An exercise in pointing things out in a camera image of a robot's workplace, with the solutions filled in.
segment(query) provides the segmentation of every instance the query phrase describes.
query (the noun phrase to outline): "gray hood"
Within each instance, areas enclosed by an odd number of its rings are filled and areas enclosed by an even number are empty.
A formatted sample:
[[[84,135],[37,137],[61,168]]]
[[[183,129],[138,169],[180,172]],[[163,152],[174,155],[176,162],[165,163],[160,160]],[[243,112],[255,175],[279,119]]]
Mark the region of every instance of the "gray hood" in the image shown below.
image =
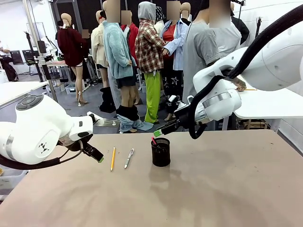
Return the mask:
[[[146,20],[156,19],[156,4],[149,1],[143,1],[138,6],[138,18]]]

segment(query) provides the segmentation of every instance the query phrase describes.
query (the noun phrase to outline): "green pants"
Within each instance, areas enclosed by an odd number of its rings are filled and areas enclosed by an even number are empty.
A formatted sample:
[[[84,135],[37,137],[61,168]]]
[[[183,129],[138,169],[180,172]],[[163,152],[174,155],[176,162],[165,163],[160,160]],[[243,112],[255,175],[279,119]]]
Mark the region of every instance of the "green pants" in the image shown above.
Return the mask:
[[[145,115],[145,121],[155,123],[158,116],[158,108],[161,96],[161,76],[158,71],[155,76],[153,72],[145,73],[145,84],[146,84],[146,103],[147,111]]]

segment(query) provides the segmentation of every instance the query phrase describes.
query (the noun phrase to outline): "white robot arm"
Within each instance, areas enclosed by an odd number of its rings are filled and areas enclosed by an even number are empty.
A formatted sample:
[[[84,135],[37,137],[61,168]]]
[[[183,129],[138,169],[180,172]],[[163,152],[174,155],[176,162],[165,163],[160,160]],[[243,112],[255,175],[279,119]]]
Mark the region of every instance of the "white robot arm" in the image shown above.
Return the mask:
[[[234,79],[238,75],[259,90],[275,91],[288,87],[303,76],[303,17],[298,13],[303,5],[284,15],[266,30],[248,48],[234,51],[212,66],[199,71],[193,79],[197,95],[188,97],[190,105],[178,101],[176,120],[154,133],[168,134],[179,126],[189,129],[197,139],[206,123],[230,116],[241,107],[237,91],[230,90],[223,78]],[[195,132],[195,125],[200,130]]]
[[[50,97],[33,95],[27,96],[16,105],[16,114],[16,123],[0,122],[2,158],[35,165],[43,162],[56,145],[79,150],[79,145],[74,143],[81,141],[84,153],[97,161],[102,160],[103,155],[98,150],[90,150],[92,153],[89,154],[87,149],[87,141],[93,131],[93,120],[90,116],[71,117]]]

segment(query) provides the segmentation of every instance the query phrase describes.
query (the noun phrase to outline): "mannequin hand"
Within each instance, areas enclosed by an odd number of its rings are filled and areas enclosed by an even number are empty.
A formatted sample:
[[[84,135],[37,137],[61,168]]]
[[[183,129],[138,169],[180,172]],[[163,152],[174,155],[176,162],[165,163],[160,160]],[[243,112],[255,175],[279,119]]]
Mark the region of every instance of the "mannequin hand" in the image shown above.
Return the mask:
[[[168,55],[169,54],[169,51],[168,51],[168,49],[166,49],[166,48],[163,48],[163,55]]]
[[[233,84],[234,84],[235,86],[237,86],[237,90],[238,90],[238,91],[244,91],[244,90],[246,89],[246,84],[245,84],[245,82],[243,82],[242,80],[240,80],[240,79],[238,79],[238,78],[234,79]]]

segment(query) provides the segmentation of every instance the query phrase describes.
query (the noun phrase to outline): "black mesh pen cup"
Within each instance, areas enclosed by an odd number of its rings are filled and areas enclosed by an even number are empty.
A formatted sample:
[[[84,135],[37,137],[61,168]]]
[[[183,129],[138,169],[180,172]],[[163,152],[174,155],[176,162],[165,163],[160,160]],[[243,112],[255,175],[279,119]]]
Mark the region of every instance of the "black mesh pen cup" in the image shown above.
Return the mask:
[[[158,167],[165,167],[170,164],[169,140],[165,138],[151,141],[152,163]]]

